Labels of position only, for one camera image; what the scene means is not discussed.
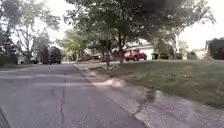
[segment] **car wheel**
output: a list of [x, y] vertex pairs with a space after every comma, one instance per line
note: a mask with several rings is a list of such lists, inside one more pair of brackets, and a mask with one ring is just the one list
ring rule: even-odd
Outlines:
[[133, 60], [134, 60], [134, 61], [138, 61], [138, 57], [135, 56], [135, 57], [133, 58]]

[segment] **sidewalk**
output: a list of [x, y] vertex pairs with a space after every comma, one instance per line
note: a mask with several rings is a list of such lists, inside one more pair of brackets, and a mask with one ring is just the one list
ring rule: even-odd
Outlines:
[[114, 102], [150, 128], [224, 128], [224, 110], [132, 86], [126, 81], [97, 72], [87, 70], [82, 73]]

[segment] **residential street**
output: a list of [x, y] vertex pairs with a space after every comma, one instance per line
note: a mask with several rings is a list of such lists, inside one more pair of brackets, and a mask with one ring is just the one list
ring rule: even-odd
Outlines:
[[11, 128], [145, 127], [69, 63], [0, 73], [0, 107]]

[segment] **green grass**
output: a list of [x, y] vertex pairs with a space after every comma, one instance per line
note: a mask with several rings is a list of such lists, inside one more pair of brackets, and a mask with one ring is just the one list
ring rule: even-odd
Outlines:
[[114, 66], [107, 73], [213, 107], [224, 108], [224, 61], [151, 61]]

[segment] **red car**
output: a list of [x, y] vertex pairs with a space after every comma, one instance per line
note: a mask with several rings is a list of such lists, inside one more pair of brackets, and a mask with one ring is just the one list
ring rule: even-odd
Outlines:
[[143, 52], [140, 52], [138, 49], [137, 50], [128, 50], [124, 54], [124, 59], [126, 61], [129, 61], [129, 60], [138, 61], [139, 59], [147, 60], [147, 55]]

